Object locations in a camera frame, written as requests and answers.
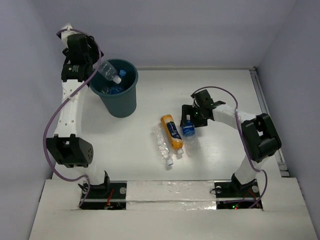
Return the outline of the blue label bottle white cap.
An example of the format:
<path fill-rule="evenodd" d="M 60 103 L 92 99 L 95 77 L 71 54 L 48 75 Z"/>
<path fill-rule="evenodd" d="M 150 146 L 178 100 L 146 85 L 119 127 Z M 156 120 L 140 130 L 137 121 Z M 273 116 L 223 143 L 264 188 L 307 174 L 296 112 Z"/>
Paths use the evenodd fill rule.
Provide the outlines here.
<path fill-rule="evenodd" d="M 200 143 L 196 135 L 196 129 L 189 119 L 186 120 L 186 123 L 181 127 L 181 130 L 186 149 L 189 152 L 197 151 L 200 148 Z"/>

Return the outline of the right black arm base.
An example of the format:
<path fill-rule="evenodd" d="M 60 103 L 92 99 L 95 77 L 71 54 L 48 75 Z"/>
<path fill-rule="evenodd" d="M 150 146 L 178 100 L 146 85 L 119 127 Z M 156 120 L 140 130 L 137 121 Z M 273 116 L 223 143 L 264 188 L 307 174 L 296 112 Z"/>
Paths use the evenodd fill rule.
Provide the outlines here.
<path fill-rule="evenodd" d="M 256 179 L 241 184 L 234 174 L 231 180 L 215 182 L 210 194 L 216 197 L 218 210 L 250 209 L 261 196 Z"/>

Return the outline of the clear bottle blue label cap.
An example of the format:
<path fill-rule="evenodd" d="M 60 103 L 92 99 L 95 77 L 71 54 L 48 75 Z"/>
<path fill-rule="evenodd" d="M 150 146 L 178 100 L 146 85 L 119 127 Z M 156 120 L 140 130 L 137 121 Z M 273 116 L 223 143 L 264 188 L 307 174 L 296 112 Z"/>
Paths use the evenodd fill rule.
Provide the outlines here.
<path fill-rule="evenodd" d="M 109 95 L 116 95 L 120 94 L 125 90 L 125 81 L 124 78 L 126 76 L 127 72 L 123 69 L 121 69 L 118 73 L 118 75 L 113 79 L 113 83 L 109 87 L 109 90 L 107 93 Z"/>

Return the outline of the clear bottle white cap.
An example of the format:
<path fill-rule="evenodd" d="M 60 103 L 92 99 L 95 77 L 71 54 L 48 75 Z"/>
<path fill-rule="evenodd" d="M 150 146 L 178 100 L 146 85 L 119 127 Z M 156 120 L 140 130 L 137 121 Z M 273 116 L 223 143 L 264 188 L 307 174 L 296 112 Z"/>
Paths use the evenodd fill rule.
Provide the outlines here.
<path fill-rule="evenodd" d="M 109 87 L 109 86 L 104 86 L 101 88 L 101 91 L 100 91 L 102 94 L 105 94 L 105 95 L 111 95 L 112 94 L 112 88 Z"/>

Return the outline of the small clear bottle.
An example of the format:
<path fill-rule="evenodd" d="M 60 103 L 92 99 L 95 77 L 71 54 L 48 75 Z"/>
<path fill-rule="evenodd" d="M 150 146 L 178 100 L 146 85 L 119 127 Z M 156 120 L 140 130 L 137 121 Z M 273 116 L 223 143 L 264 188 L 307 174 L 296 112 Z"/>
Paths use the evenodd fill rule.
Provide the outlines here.
<path fill-rule="evenodd" d="M 98 72 L 108 81 L 114 82 L 114 78 L 118 75 L 115 67 L 107 60 L 101 62 Z"/>

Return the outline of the orange juice bottle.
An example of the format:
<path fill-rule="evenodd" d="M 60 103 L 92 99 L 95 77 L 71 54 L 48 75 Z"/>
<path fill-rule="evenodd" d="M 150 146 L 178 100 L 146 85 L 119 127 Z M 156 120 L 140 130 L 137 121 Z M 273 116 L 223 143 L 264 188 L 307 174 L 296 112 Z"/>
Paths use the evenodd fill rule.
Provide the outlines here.
<path fill-rule="evenodd" d="M 184 153 L 184 142 L 178 132 L 173 117 L 170 114 L 167 114 L 161 117 L 160 121 L 165 130 L 170 146 L 178 155 L 182 155 Z"/>

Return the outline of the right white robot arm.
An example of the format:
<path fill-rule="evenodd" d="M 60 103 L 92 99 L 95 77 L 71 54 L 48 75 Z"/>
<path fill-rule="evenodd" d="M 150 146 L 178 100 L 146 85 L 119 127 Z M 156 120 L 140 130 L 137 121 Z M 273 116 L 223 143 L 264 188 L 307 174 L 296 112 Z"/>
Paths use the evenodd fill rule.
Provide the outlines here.
<path fill-rule="evenodd" d="M 242 196 L 262 171 L 264 162 L 282 147 L 272 118 L 266 113 L 254 115 L 240 111 L 237 100 L 234 107 L 214 101 L 205 87 L 196 90 L 191 98 L 193 104 L 181 107 L 181 127 L 186 126 L 187 121 L 196 128 L 206 127 L 208 120 L 212 120 L 238 131 L 245 158 L 231 177 L 230 190 L 235 196 Z"/>

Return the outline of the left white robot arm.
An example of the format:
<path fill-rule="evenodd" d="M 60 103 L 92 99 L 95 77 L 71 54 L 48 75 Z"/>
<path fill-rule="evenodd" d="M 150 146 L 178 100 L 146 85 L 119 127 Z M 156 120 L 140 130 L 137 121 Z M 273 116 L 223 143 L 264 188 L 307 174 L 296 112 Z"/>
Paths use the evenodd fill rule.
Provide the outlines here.
<path fill-rule="evenodd" d="M 44 129 L 42 144 L 53 173 L 64 181 L 77 182 L 89 176 L 65 177 L 55 165 L 86 169 L 93 161 L 93 146 L 82 137 L 82 115 L 89 83 L 98 71 L 94 65 L 100 65 L 104 54 L 90 35 L 75 30 L 67 33 L 66 29 L 57 35 L 66 44 L 62 52 L 62 100 Z"/>

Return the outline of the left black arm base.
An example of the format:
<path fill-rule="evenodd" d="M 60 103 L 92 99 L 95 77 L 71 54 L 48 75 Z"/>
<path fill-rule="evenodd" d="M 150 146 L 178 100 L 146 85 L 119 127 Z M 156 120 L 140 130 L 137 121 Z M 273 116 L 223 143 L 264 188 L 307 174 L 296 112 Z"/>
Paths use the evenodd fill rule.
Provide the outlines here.
<path fill-rule="evenodd" d="M 127 206 L 127 181 L 110 181 L 108 173 L 104 172 L 101 184 L 78 184 L 81 189 L 80 209 L 82 210 L 125 210 Z"/>

